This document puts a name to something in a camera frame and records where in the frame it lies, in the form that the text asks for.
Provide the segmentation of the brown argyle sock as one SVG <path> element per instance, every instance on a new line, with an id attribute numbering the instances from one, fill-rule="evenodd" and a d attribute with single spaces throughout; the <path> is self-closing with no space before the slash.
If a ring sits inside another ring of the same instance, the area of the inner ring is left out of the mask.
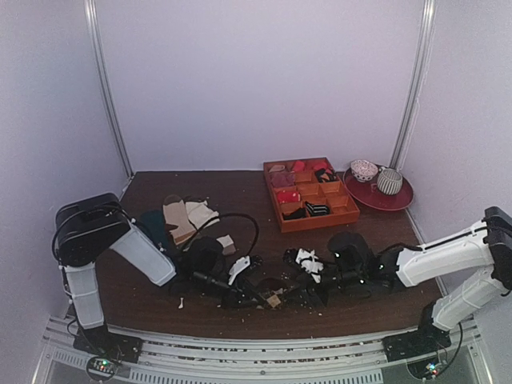
<path id="1" fill-rule="evenodd" d="M 281 296 L 284 295 L 287 285 L 278 278 L 264 278 L 256 285 L 257 291 L 262 296 L 262 307 L 268 310 L 276 310 L 282 306 Z"/>

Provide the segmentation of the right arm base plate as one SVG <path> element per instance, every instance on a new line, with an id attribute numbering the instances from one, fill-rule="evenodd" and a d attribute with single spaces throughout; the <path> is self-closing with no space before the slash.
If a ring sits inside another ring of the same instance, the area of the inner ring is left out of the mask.
<path id="1" fill-rule="evenodd" d="M 384 337 L 383 349 L 388 362 L 415 358 L 451 346 L 450 332 L 434 326 Z"/>

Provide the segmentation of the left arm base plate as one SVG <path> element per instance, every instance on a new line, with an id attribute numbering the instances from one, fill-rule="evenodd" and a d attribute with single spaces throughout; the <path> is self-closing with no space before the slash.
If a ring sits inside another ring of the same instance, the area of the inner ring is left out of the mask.
<path id="1" fill-rule="evenodd" d="M 79 327 L 73 347 L 109 360 L 137 363 L 142 344 L 140 338 L 112 333 L 102 325 L 92 329 Z"/>

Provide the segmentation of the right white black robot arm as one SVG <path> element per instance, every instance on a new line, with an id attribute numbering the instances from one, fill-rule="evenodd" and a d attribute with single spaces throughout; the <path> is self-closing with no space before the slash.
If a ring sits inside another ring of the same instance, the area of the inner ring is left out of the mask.
<path id="1" fill-rule="evenodd" d="M 463 270 L 472 270 L 459 287 L 423 310 L 410 346 L 428 352 L 461 320 L 497 296 L 511 292 L 511 217 L 497 206 L 483 219 L 437 241 L 420 245 L 395 243 L 374 253 L 359 233 L 341 232 L 327 244 L 332 261 L 312 250 L 288 249 L 283 260 L 305 278 L 301 295 L 314 306 L 323 304 L 333 288 L 357 286 L 369 292 L 397 292 Z"/>

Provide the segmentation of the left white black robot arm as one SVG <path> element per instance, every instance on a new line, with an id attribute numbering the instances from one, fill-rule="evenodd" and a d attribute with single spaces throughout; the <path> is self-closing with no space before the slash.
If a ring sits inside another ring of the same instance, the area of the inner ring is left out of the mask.
<path id="1" fill-rule="evenodd" d="M 259 267 L 260 257 L 244 254 L 233 262 L 230 236 L 201 234 L 224 219 L 248 220 L 254 228 L 249 248 L 260 235 L 247 214 L 220 214 L 205 202 L 184 202 L 171 195 L 158 210 L 131 216 L 113 194 L 100 194 L 63 206 L 56 214 L 52 251 L 63 274 L 66 294 L 74 307 L 83 340 L 98 355 L 107 355 L 115 339 L 107 332 L 98 266 L 117 256 L 148 283 L 172 295 L 191 290 L 218 294 L 230 306 L 256 299 L 246 276 Z"/>

